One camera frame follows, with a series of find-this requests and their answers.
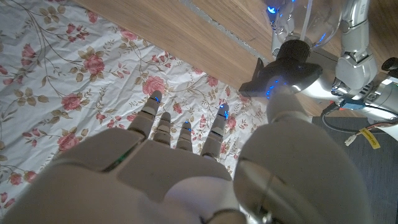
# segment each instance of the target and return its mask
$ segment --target yellow wire tag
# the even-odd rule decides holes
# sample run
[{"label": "yellow wire tag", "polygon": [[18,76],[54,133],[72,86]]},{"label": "yellow wire tag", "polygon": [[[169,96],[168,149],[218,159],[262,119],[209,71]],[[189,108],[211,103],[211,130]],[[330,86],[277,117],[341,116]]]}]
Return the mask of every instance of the yellow wire tag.
[{"label": "yellow wire tag", "polygon": [[369,141],[373,149],[380,149],[380,144],[374,135],[366,128],[359,130],[363,136]]}]

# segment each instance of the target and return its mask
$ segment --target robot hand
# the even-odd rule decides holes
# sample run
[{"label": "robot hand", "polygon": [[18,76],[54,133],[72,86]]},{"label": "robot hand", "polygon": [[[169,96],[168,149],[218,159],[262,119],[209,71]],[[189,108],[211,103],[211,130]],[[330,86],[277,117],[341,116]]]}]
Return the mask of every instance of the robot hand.
[{"label": "robot hand", "polygon": [[271,98],[269,124],[243,146],[234,180],[215,159],[228,106],[196,155],[190,123],[170,148],[168,113],[147,139],[161,96],[153,93],[127,130],[108,129],[56,158],[4,223],[245,224],[239,206],[262,224],[371,223],[358,170],[289,91]]},{"label": "robot hand", "polygon": [[170,148],[170,114],[152,129],[155,91],[127,130],[112,128],[58,156],[7,213],[5,223],[245,223],[232,178],[216,161],[228,117],[221,105],[201,155],[191,124]]}]

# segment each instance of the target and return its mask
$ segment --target cable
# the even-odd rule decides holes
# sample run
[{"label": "cable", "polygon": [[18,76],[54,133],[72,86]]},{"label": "cable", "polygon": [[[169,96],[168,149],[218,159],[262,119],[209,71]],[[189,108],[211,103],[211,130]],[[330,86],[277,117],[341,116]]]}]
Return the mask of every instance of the cable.
[{"label": "cable", "polygon": [[[358,130],[339,128],[339,127],[336,127],[336,126],[328,123],[328,121],[326,120],[326,115],[330,114],[333,111],[338,110],[339,108],[340,107],[338,105],[336,105],[335,103],[332,103],[331,105],[326,107],[322,111],[322,114],[321,114],[321,119],[322,119],[323,124],[325,124],[326,127],[330,128],[332,130],[335,130],[335,131],[340,131],[342,133],[348,133],[348,134],[354,134],[354,135],[358,134],[359,133]],[[387,134],[384,131],[371,131],[371,132],[372,132],[372,134]]]},{"label": "cable", "polygon": [[371,105],[365,105],[365,108],[373,108],[373,109],[381,110],[381,111],[393,114],[395,117],[398,118],[398,114],[395,114],[395,113],[393,113],[393,112],[391,112],[391,111],[389,111],[387,109],[384,109],[384,108],[378,108],[377,106],[371,106]]}]

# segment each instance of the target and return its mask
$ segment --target wooden floor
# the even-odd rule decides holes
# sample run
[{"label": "wooden floor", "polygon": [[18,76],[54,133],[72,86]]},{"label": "wooden floor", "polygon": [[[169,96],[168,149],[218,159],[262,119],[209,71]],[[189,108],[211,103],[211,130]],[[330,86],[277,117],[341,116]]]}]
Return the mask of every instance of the wooden floor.
[{"label": "wooden floor", "polygon": [[[177,0],[75,0],[83,7],[135,32],[149,42],[238,89],[251,80],[257,58],[236,41],[195,14]],[[271,28],[265,17],[263,0],[191,1],[216,23],[230,30],[268,59],[271,57]],[[371,48],[379,66],[398,56],[398,1],[372,0]],[[336,36],[325,48],[340,54]],[[307,112],[319,115],[325,105],[300,96]],[[335,116],[358,116],[351,111]]]}]

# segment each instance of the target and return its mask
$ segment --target white floral bedsheet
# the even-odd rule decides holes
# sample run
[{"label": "white floral bedsheet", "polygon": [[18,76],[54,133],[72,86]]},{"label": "white floral bedsheet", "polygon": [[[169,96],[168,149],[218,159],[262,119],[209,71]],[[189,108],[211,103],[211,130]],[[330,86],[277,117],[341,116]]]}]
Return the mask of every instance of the white floral bedsheet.
[{"label": "white floral bedsheet", "polygon": [[172,114],[174,139],[192,123],[195,153],[218,106],[230,105],[220,162],[231,173],[266,122],[264,105],[73,2],[0,0],[0,21],[2,216],[54,156],[125,128],[154,90],[164,94],[158,115]]}]

